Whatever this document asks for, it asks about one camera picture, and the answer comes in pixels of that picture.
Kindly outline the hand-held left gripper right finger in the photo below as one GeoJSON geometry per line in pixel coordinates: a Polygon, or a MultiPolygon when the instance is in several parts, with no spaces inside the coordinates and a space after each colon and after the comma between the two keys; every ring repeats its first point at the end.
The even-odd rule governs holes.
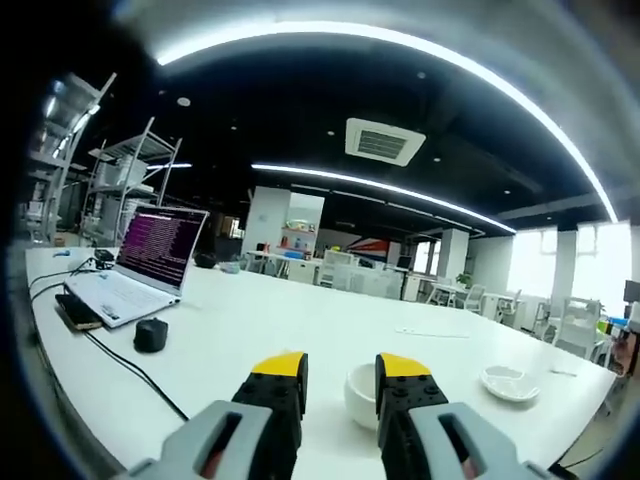
{"type": "Polygon", "coordinates": [[[431,370],[390,353],[375,360],[377,442],[388,479],[554,479],[518,460],[513,442],[465,403],[451,403],[431,370]]]}

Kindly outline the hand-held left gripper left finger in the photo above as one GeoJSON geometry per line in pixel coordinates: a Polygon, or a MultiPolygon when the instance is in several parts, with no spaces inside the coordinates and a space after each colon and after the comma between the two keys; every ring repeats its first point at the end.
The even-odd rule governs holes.
{"type": "Polygon", "coordinates": [[[301,446],[308,355],[256,364],[230,401],[216,400],[163,442],[157,460],[119,479],[289,479],[301,446]]]}

